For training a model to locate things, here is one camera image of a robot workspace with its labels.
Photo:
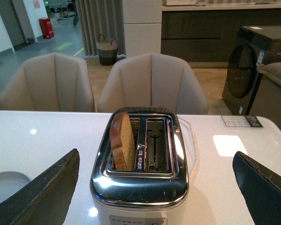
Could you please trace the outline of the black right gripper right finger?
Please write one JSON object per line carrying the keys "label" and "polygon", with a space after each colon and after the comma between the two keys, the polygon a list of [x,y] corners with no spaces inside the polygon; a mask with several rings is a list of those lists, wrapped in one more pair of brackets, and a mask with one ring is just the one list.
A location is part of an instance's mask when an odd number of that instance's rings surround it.
{"label": "black right gripper right finger", "polygon": [[238,151],[233,171],[256,225],[281,225],[281,176]]}

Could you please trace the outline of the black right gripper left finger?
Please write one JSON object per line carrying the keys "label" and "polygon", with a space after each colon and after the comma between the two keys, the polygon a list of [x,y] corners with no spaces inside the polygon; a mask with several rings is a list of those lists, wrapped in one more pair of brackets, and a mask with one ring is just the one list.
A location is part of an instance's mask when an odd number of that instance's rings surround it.
{"label": "black right gripper left finger", "polygon": [[75,191],[79,166],[79,152],[72,149],[0,203],[0,225],[63,224]]}

